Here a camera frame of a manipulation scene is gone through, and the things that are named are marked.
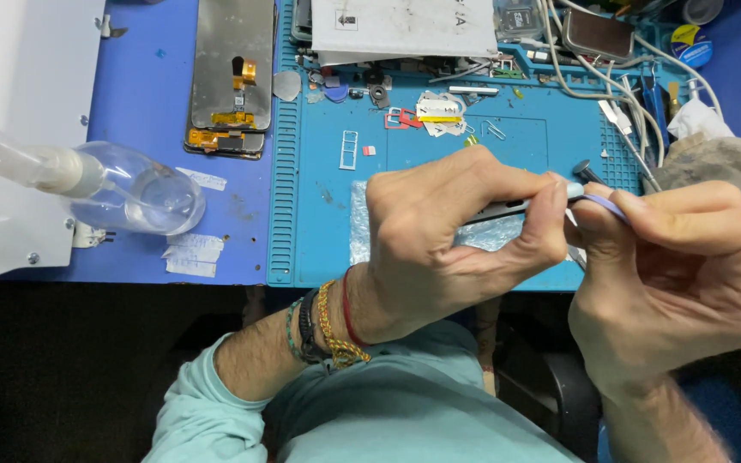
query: red string bracelet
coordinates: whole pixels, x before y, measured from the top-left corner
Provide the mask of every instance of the red string bracelet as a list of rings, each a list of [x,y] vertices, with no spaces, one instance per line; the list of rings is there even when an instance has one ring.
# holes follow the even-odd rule
[[[351,302],[347,299],[347,274],[351,271],[351,268],[353,268],[353,265],[345,270],[345,276],[342,277],[342,313],[345,317],[345,327],[347,328],[347,336],[353,343],[359,347],[368,347],[368,343],[363,342],[359,339],[359,336],[356,336],[353,325],[351,325]]]

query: plastic pump bottle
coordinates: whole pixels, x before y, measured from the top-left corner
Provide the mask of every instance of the plastic pump bottle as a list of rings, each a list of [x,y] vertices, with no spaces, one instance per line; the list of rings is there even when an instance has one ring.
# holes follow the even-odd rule
[[[0,131],[0,175],[59,195],[77,220],[107,230],[176,235],[205,211],[189,176],[110,142],[22,146]]]

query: bubble wrap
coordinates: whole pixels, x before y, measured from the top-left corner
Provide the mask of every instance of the bubble wrap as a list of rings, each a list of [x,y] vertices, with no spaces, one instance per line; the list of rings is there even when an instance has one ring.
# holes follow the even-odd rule
[[[365,262],[371,257],[371,230],[368,225],[368,207],[365,203],[366,187],[367,182],[364,181],[355,181],[351,184],[351,265]],[[459,227],[454,236],[454,246],[498,250],[511,239],[519,237],[520,232],[522,232],[520,216],[503,216]]]

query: hand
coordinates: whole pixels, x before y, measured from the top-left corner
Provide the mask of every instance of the hand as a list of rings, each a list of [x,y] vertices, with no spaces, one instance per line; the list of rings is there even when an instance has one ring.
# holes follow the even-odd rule
[[[603,394],[741,349],[741,193],[712,181],[637,198],[589,184],[631,220],[573,206],[588,255],[571,333]]]
[[[519,237],[495,252],[452,247],[456,229],[498,200],[533,201]],[[497,297],[561,262],[566,181],[509,167],[482,146],[368,180],[370,263],[350,273],[366,342],[405,336]]]

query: gray cloth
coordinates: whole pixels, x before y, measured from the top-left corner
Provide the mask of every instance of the gray cloth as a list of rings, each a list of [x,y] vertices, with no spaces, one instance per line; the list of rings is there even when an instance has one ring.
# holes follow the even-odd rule
[[[741,189],[741,138],[697,140],[692,136],[674,142],[663,167],[652,169],[660,187],[675,189],[708,180],[724,180]]]

